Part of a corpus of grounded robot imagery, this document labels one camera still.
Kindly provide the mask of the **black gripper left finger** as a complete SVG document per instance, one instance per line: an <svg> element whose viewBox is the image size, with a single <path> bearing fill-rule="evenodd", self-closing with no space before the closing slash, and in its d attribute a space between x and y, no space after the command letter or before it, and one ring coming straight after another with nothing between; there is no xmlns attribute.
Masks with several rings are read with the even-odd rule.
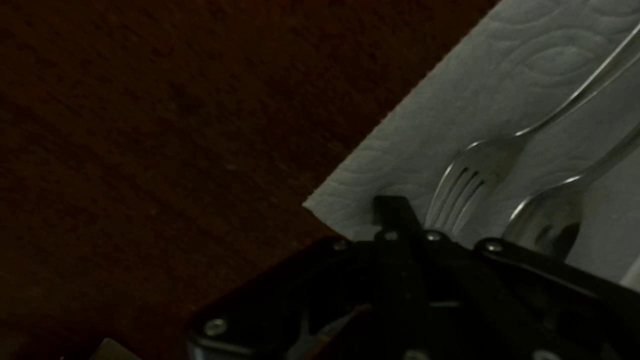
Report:
<svg viewBox="0 0 640 360"><path fill-rule="evenodd" d="M413 255L420 223L405 196L377 196L381 305L393 360L428 360L423 329L423 270Z"/></svg>

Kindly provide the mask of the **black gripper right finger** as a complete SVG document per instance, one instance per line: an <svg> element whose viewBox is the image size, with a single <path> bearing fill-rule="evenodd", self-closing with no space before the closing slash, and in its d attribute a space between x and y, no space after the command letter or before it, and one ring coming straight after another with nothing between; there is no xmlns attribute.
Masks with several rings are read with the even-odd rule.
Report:
<svg viewBox="0 0 640 360"><path fill-rule="evenodd" d="M640 297L501 239L473 250L426 230L420 256L482 324L486 358L640 360Z"/></svg>

